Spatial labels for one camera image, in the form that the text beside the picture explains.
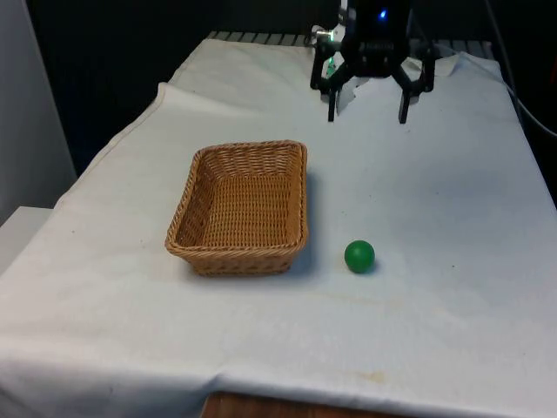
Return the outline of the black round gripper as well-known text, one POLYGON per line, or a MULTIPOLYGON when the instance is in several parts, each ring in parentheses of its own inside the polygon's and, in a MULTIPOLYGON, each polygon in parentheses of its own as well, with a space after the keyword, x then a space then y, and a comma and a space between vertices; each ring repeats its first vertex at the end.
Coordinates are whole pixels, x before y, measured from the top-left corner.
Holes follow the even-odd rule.
POLYGON ((417 49, 422 63, 419 78, 411 80, 402 68, 409 52, 410 1, 353 0, 347 3, 346 29, 342 40, 344 62, 328 78, 324 63, 339 51, 329 41, 317 41, 310 87, 328 97, 327 120, 335 118, 336 97, 352 77, 388 78, 401 88, 399 122, 406 122, 411 100, 434 87, 435 47, 431 41, 417 49))

